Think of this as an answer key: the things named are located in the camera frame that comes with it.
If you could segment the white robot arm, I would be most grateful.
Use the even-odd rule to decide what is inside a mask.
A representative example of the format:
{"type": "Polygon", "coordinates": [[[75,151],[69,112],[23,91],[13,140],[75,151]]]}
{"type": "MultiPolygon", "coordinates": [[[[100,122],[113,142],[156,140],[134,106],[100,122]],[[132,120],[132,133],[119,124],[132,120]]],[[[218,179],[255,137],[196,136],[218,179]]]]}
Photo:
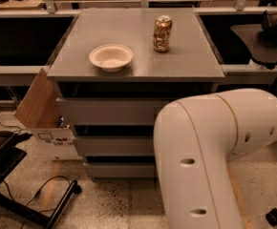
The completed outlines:
{"type": "Polygon", "coordinates": [[[239,89],[175,100],[153,140],[169,229],[245,229],[226,163],[277,140],[277,97],[239,89]]]}

